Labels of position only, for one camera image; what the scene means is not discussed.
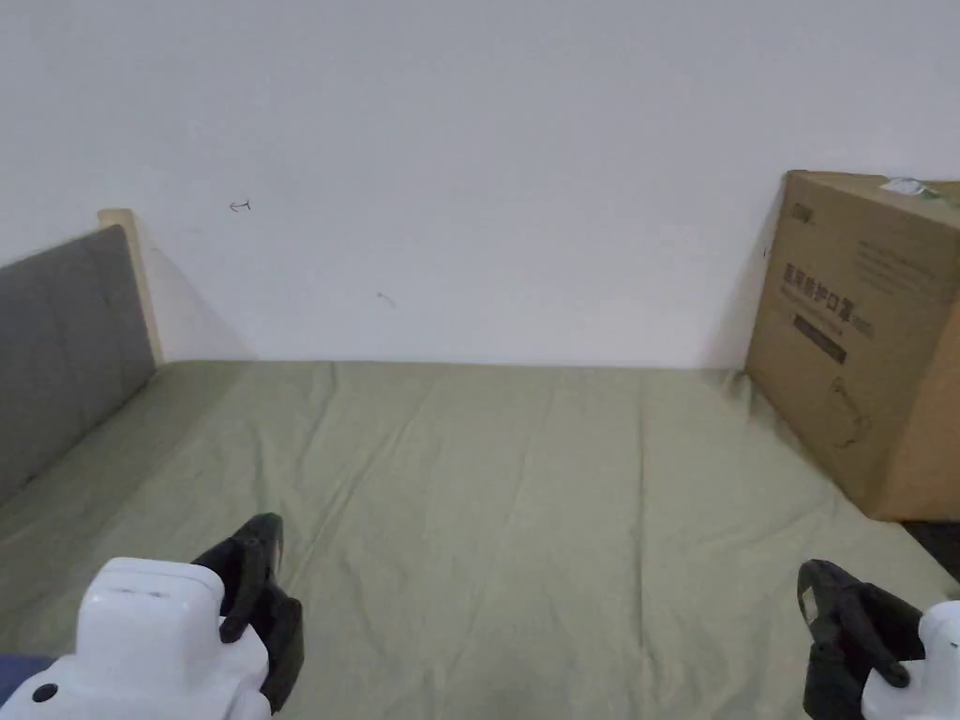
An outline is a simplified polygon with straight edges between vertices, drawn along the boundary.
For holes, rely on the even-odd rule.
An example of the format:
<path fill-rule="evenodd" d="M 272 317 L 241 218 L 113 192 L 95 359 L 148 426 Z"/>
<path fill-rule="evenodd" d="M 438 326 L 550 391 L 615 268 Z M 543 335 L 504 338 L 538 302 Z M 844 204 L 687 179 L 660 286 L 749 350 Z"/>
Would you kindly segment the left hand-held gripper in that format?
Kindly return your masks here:
<path fill-rule="evenodd" d="M 268 719 L 305 659 L 301 602 L 278 586 L 279 514 L 192 563 L 115 558 L 80 605 L 74 650 L 2 658 L 5 719 Z"/>

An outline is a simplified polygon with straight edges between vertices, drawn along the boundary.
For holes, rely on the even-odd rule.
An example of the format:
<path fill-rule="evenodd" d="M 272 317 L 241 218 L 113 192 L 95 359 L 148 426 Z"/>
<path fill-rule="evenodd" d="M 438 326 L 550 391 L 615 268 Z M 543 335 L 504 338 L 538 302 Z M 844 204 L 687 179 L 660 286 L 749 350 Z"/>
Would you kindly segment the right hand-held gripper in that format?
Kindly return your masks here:
<path fill-rule="evenodd" d="M 958 602 L 921 613 L 819 559 L 801 564 L 796 594 L 812 640 L 802 698 L 810 718 L 958 718 Z"/>

